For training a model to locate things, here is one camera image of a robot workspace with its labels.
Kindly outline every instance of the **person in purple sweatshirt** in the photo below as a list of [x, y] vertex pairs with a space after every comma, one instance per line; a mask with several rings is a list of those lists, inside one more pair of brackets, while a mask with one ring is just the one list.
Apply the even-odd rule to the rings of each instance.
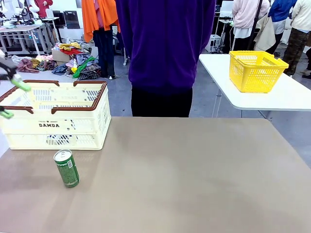
[[215, 0], [116, 0], [134, 117], [189, 117]]

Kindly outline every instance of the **person in red shirt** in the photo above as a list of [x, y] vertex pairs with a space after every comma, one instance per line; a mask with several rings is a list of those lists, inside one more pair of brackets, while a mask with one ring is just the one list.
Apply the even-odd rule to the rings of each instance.
[[39, 7], [39, 11], [37, 12], [41, 18], [47, 16], [45, 12], [46, 9], [49, 9], [53, 4], [53, 0], [35, 0], [35, 4]]

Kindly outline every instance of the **purple sweatshirt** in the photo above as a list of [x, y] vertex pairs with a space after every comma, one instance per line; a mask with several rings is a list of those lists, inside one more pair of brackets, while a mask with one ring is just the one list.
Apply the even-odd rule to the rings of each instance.
[[212, 31], [215, 0], [116, 0], [133, 87], [162, 95], [192, 88]]

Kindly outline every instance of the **can lid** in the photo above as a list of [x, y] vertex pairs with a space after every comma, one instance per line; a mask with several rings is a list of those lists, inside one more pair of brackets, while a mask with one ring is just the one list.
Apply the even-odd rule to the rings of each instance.
[[70, 150], [60, 150], [54, 155], [54, 160], [57, 162], [63, 162], [71, 157]]

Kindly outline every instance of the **collapsible storage basket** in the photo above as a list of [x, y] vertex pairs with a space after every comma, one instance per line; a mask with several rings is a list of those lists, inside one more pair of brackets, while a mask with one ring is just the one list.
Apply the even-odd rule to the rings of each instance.
[[24, 81], [0, 97], [14, 113], [0, 117], [0, 127], [13, 150], [100, 150], [111, 120], [108, 89], [103, 81]]
[[229, 76], [241, 92], [268, 93], [288, 68], [264, 51], [231, 51]]

